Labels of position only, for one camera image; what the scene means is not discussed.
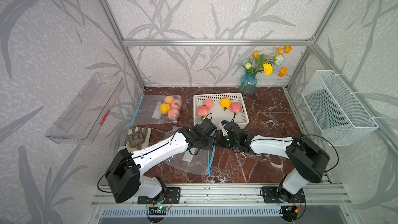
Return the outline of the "white plastic fruit basket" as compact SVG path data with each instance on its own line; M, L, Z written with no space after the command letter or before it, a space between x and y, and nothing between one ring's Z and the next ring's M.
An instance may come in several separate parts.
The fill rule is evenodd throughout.
M236 114L234 122L239 125L241 129L244 129L247 124L249 124L249 117L244 103L243 95L239 92L234 93L221 93L221 94L197 94L193 96L193 124L199 124L202 122L201 116L197 114L197 110L203 105L204 101L207 99L212 99L214 104L209 113L211 113L212 123L218 126L220 130L219 123L223 120L231 121L234 117L234 113L227 108L225 111L220 105L220 101L223 98L228 98L231 103L239 103L241 105L241 111Z

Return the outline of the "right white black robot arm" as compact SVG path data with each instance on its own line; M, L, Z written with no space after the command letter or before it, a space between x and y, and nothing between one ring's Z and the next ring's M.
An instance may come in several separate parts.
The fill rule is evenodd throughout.
M216 144L243 153L268 154L287 158L294 169L284 177L272 193L281 202L288 203L309 183L322 181L330 156L308 136L298 133L288 138L269 138L245 134L233 121L220 123L222 136Z

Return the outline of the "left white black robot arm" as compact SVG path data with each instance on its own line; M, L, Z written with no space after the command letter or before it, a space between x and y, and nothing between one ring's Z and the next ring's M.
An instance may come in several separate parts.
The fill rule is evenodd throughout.
M194 127L181 127L172 136L152 146L129 152L126 148L118 151L103 177L108 182L116 203L123 203L133 196L147 197L161 202L167 188L156 177L145 173L169 157L195 148L211 150L214 146L217 127L205 118Z

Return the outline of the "clear zip-top bag blue zipper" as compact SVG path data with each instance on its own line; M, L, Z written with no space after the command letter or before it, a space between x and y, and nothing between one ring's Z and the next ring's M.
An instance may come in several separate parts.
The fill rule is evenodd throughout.
M167 113L162 114L161 104L164 103L165 95L143 95L139 101L138 108L130 123L130 127L150 124L176 123L170 120Z

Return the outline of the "pink peach bottom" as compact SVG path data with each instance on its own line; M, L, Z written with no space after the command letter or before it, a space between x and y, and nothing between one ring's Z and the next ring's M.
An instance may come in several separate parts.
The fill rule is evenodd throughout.
M177 110L181 109L181 105L182 105L182 103L181 103L181 100L179 100L179 99L173 99L171 102L171 108L174 108Z

